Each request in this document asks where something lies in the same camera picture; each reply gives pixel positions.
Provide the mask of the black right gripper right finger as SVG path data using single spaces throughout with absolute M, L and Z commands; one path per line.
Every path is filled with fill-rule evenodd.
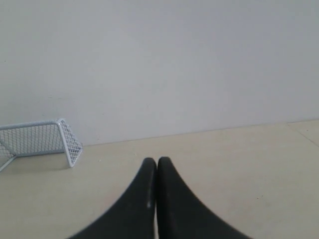
M 157 222 L 160 239 L 247 239 L 209 210 L 189 189 L 169 157 L 158 161 Z

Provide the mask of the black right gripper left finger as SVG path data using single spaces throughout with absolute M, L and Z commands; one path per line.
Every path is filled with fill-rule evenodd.
M 145 158 L 128 188 L 96 221 L 72 239 L 153 239 L 157 165 Z

